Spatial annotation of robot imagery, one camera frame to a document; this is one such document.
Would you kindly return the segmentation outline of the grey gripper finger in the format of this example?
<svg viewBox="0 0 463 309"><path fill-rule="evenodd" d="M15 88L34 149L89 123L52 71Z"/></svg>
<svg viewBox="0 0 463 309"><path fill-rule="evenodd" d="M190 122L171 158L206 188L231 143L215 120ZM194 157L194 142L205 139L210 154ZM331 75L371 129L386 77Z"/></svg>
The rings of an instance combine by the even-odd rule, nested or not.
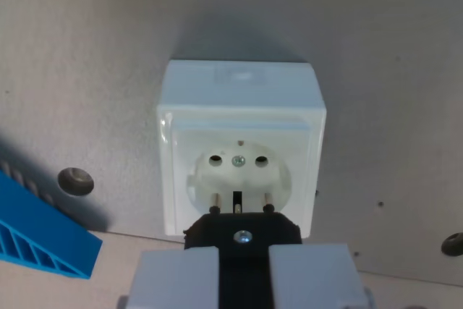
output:
<svg viewBox="0 0 463 309"><path fill-rule="evenodd" d="M346 245L269 247L275 308L374 308Z"/></svg>
<svg viewBox="0 0 463 309"><path fill-rule="evenodd" d="M141 253L127 308L219 307L217 247Z"/></svg>

